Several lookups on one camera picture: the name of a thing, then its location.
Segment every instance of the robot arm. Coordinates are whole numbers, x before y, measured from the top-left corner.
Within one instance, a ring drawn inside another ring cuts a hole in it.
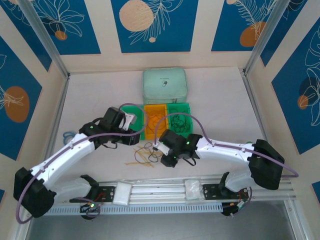
[[[240,170],[226,172],[223,175],[219,185],[223,196],[254,185],[268,190],[279,188],[283,167],[251,153],[263,153],[283,164],[284,158],[268,142],[260,139],[255,144],[237,144],[212,139],[210,141],[211,143],[202,135],[190,134],[184,138],[166,130],[153,146],[163,152],[161,163],[167,167],[174,168],[179,159],[224,159],[242,166]]]
[[[108,142],[115,145],[135,145],[139,142],[140,134],[134,136],[100,136],[89,139],[90,136],[105,133],[132,134],[135,131],[129,129],[129,125],[136,120],[134,114],[127,114],[115,107],[110,107],[104,117],[97,118],[86,123],[79,133],[61,150],[53,156],[34,166],[30,170],[24,167],[18,170],[14,179],[13,196],[18,201],[29,181],[37,175],[29,189],[25,193],[22,205],[33,217],[44,215],[54,203],[61,203],[77,197],[94,196],[99,186],[91,177],[84,175],[74,181],[56,185],[57,180],[76,162],[92,153],[101,145]],[[56,158],[48,168],[45,166],[50,160]]]
[[[111,142],[115,145],[113,148],[117,148],[119,143],[137,144],[140,134],[105,135],[106,133],[134,134],[135,131],[129,129],[129,126],[135,120],[135,115],[110,107],[104,117],[86,123],[68,145],[49,159],[30,170],[24,167],[18,170],[14,179],[14,198],[18,201],[21,198],[21,204],[35,218],[44,215],[54,203],[84,196],[90,200],[95,199],[98,195],[99,184],[88,175],[58,185],[56,182],[72,165],[101,145],[109,148],[105,144]],[[257,140],[255,144],[236,144],[215,140],[209,143],[202,135],[190,134],[184,138],[171,130],[166,130],[154,147],[163,152],[161,163],[167,167],[175,167],[179,159],[188,161],[188,159],[204,158],[223,158],[243,166],[241,170],[226,172],[223,175],[218,190],[224,197],[255,184],[270,190],[276,190],[279,187],[283,169],[281,166],[248,151],[239,150],[241,147],[241,149],[264,153],[284,163],[284,159],[263,140]]]

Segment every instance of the blue wallpaper panel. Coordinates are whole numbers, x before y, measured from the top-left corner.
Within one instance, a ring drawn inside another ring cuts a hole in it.
[[[5,191],[0,189],[0,206],[1,206],[1,201],[2,201],[2,198],[4,197],[5,195]]]
[[[292,24],[298,17],[300,11],[306,4],[307,0],[291,0],[288,7],[284,11],[282,18],[274,29],[269,41],[261,53],[261,59],[264,66],[267,66],[271,57],[279,47],[280,43],[286,36]]]
[[[320,203],[320,181],[312,183],[312,187],[315,192],[316,198],[318,199],[318,202]]]
[[[1,1],[23,37],[33,35],[15,1]],[[31,3],[61,55],[101,53],[84,0],[33,0]]]
[[[111,0],[122,53],[190,52],[198,0]]]
[[[0,37],[0,154],[17,160],[41,90]]]
[[[251,51],[277,0],[225,0],[211,51]]]
[[[272,85],[299,153],[320,144],[320,18]]]
[[[19,6],[9,0],[0,0],[0,6],[11,19],[15,27],[18,29],[18,31],[20,32],[26,43],[29,45],[31,50],[34,52],[36,57],[39,59],[46,71],[49,71],[52,59],[38,39],[34,30],[31,28],[28,20],[22,14]]]

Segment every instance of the mint green pouch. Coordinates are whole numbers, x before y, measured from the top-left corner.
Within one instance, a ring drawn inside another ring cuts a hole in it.
[[[188,95],[186,72],[181,67],[150,68],[142,74],[144,104],[185,103]]]

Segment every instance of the green tray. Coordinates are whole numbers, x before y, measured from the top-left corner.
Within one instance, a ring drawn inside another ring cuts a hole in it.
[[[168,114],[174,113],[190,113],[189,103],[170,103],[167,104]],[[194,125],[192,123],[192,118],[182,114],[169,116],[169,129],[175,133],[188,137],[189,134],[192,134]]]
[[[126,112],[127,114],[136,115],[135,123],[130,125],[130,128],[132,130],[140,131],[144,127],[145,116],[140,108],[138,108],[137,106],[123,106],[121,110]],[[140,140],[145,140],[145,131],[140,133]]]

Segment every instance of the white foam block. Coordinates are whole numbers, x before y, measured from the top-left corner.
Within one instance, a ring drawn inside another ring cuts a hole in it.
[[[202,200],[202,185],[198,179],[188,179],[185,183],[185,199],[189,200]]]
[[[119,181],[115,188],[112,203],[116,205],[128,206],[131,190],[132,184]]]

